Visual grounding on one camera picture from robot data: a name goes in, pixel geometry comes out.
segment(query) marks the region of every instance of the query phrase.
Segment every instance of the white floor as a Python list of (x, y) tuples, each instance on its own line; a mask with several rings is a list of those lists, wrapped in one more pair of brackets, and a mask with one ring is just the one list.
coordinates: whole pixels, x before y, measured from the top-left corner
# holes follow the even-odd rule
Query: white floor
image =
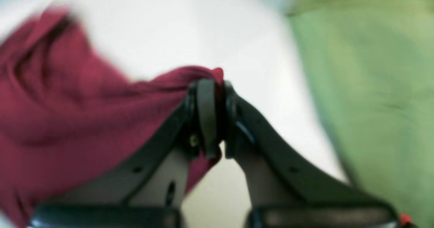
[[(183, 65), (222, 67), (238, 94), (288, 143), (344, 179), (314, 113), (291, 34), (266, 2), (0, 0), (0, 35), (53, 2), (70, 4), (99, 53), (132, 80)], [(190, 228), (235, 228), (249, 208), (242, 171), (233, 160), (223, 160), (186, 198), (183, 213)], [(0, 228), (9, 226), (0, 217)]]

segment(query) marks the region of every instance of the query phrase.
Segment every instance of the green fabric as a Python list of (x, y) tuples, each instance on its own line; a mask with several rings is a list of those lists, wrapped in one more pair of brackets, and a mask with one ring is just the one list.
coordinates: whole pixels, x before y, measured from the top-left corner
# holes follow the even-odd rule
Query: green fabric
[(434, 227), (434, 0), (299, 0), (287, 21), (355, 178)]

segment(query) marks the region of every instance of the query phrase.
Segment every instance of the red tip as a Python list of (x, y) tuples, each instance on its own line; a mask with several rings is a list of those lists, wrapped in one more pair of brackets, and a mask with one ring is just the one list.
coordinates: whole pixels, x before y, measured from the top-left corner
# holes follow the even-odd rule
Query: red tip
[(401, 225), (405, 225), (408, 222), (411, 222), (410, 217), (406, 214), (401, 214)]

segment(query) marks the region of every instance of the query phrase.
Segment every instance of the red cloth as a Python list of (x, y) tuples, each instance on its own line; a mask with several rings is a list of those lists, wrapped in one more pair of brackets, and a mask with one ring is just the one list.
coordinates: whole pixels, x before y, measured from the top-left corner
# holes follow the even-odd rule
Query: red cloth
[[(188, 66), (129, 83), (66, 8), (32, 17), (0, 46), (1, 210), (25, 227), (36, 204), (133, 154), (201, 78), (221, 83), (223, 71)], [(187, 188), (216, 162), (195, 160)]]

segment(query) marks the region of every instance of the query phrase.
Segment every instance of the metal bolt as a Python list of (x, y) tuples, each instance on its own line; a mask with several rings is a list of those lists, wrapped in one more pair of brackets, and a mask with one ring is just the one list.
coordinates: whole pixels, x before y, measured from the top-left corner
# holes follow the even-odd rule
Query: metal bolt
[(199, 145), (199, 139), (195, 134), (190, 136), (190, 146), (197, 147)]

